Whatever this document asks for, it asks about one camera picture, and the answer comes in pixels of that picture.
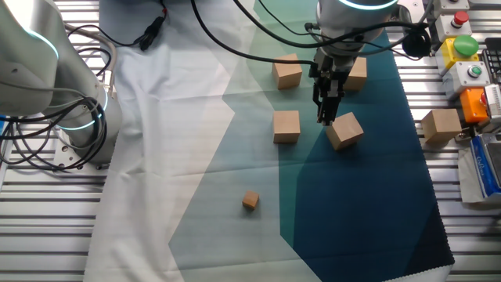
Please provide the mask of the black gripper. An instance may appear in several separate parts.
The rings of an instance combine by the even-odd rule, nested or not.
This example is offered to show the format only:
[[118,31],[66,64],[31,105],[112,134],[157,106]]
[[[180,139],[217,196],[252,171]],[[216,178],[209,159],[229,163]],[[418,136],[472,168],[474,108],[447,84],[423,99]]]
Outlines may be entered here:
[[330,54],[323,49],[317,49],[313,61],[315,66],[310,68],[309,77],[314,78],[316,82],[320,78],[328,81],[331,90],[325,97],[323,89],[314,85],[312,99],[317,106],[317,122],[331,125],[336,118],[341,102],[341,91],[344,89],[344,83],[353,67],[355,58]]

